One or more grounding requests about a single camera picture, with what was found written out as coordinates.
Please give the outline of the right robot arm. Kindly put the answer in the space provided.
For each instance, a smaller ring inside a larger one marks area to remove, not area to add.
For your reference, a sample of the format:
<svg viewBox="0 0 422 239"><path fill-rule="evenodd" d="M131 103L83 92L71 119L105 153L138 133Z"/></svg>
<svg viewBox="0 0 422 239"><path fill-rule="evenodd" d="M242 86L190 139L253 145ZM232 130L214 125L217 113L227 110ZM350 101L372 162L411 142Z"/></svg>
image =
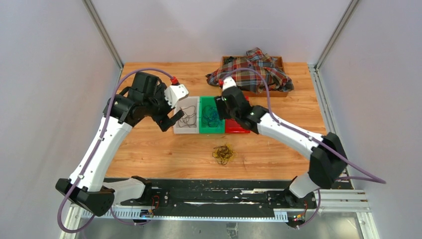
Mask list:
<svg viewBox="0 0 422 239"><path fill-rule="evenodd" d="M322 135L307 131L281 119L266 107L252 106L237 87L225 89L214 102L222 120L235 120L243 129L276 139L309 160L308 172L295 177L284 194L288 206L298 207L314 190L332 188L345 170L347 163L343 158L346 154L335 133Z"/></svg>

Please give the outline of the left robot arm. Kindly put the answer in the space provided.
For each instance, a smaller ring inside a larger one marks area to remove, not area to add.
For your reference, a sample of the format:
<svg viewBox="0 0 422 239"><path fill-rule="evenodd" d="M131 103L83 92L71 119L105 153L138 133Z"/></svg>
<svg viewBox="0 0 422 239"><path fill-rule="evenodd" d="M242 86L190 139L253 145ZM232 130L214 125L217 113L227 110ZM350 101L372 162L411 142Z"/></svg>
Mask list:
<svg viewBox="0 0 422 239"><path fill-rule="evenodd" d="M56 189L72 203L93 215L105 215L113 205L135 200L146 206L152 201L151 182L139 176L123 181L104 182L106 172L123 140L144 118L150 117L162 132L184 115L168 114L176 103L189 95L176 77L171 85L145 71L134 73L131 86L117 91L104 108L99 130L79 166L69 178L61 178Z"/></svg>

